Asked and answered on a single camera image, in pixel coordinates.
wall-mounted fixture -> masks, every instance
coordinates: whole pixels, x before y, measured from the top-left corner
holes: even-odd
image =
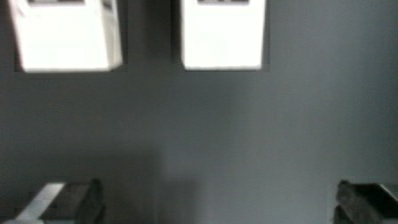
[[[398,185],[339,182],[333,224],[398,224]]]
[[[8,0],[24,72],[108,71],[122,63],[117,0]]]
[[[266,0],[181,0],[186,70],[257,70]]]

dark gray wall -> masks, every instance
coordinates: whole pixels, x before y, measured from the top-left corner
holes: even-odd
[[[335,184],[398,182],[398,1],[269,0],[269,71],[184,72],[163,0],[120,1],[125,65],[13,73],[0,3],[0,211],[102,179],[108,223],[328,223]]]

white rectangular object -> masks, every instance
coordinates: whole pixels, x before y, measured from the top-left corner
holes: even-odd
[[[186,70],[257,70],[266,0],[181,0]]]
[[[24,72],[108,71],[122,63],[115,0],[8,0]]]

white box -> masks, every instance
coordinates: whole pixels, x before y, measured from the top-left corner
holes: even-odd
[[[266,0],[181,0],[186,70],[257,70]]]
[[[8,0],[26,72],[108,71],[122,63],[115,0]]]

gray wall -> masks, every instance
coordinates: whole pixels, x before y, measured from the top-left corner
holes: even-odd
[[[398,182],[398,1],[269,0],[269,71],[184,72],[170,3],[120,1],[125,65],[13,73],[0,3],[0,211],[102,179],[108,223],[330,223],[335,184]]]

